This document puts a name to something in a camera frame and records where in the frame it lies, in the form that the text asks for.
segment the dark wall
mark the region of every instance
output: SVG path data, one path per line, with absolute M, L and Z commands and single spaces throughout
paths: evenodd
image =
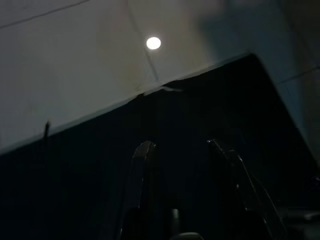
M 168 86 L 182 91 L 138 96 L 1 156 L 1 238 L 112 239 L 131 157 L 145 140 L 157 144 L 159 209 L 179 206 L 188 231 L 204 238 L 226 236 L 207 168 L 211 138 L 241 154 L 276 205 L 311 204 L 302 193 L 315 161 L 255 56 Z

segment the ceiling light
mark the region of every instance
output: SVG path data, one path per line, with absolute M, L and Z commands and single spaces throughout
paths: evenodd
M 158 49 L 161 45 L 161 41 L 159 38 L 157 37 L 150 37 L 147 41 L 146 41 L 146 46 L 151 49 L 151 50 L 155 50 Z

